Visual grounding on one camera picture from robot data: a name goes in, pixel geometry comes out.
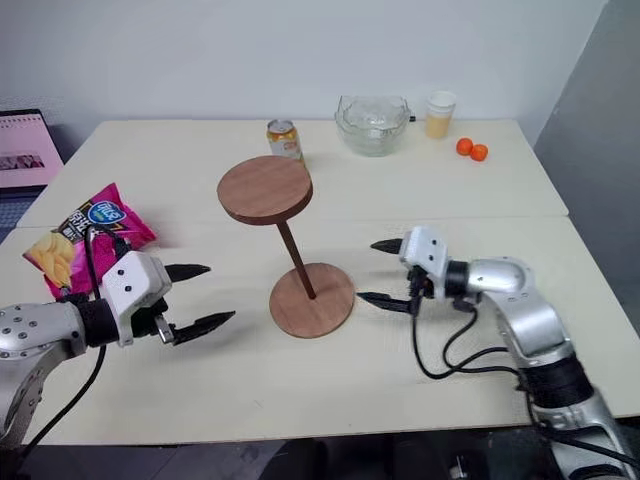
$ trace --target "orange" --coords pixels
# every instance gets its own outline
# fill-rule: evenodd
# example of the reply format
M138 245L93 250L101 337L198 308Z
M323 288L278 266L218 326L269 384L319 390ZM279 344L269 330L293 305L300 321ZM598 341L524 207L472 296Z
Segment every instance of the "orange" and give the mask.
M471 149L473 148L473 142L470 138L462 137L456 143L456 152L460 155L469 155L471 153Z
M489 149L486 145L482 145L481 143L474 145L471 149L471 158L473 158L476 162L482 162L489 155Z

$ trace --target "logo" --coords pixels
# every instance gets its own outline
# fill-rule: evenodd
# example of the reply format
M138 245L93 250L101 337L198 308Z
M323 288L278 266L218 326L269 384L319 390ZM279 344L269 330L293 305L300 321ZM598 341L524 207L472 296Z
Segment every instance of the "logo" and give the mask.
M102 225L109 225L111 223L119 222L127 216L115 203L104 200L92 205L89 209L87 217L93 223L99 223Z

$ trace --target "white wall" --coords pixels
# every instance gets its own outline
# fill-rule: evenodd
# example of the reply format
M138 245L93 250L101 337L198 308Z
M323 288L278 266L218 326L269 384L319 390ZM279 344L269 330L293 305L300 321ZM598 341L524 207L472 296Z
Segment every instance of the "white wall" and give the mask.
M429 91L530 142L605 0L0 0L0 108L78 144L108 118L330 118Z

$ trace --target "pink chip bag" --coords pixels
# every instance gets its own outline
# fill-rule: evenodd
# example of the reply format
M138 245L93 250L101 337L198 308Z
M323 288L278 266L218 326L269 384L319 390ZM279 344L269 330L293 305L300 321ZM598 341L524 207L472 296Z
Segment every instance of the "pink chip bag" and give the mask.
M58 228L44 235L23 256L44 272L55 298L91 291L91 279L84 250L84 232L99 224L126 239L134 250L155 240L151 229L120 200L115 183L107 185L75 210ZM99 234L91 244L98 281L116 263L113 242Z

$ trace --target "clear glass bowl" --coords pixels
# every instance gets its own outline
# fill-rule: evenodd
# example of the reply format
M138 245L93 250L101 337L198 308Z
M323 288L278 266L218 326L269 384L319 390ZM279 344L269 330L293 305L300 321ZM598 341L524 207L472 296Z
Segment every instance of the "clear glass bowl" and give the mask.
M340 97L335 114L338 132L355 152L383 157L393 152L411 112L402 97Z

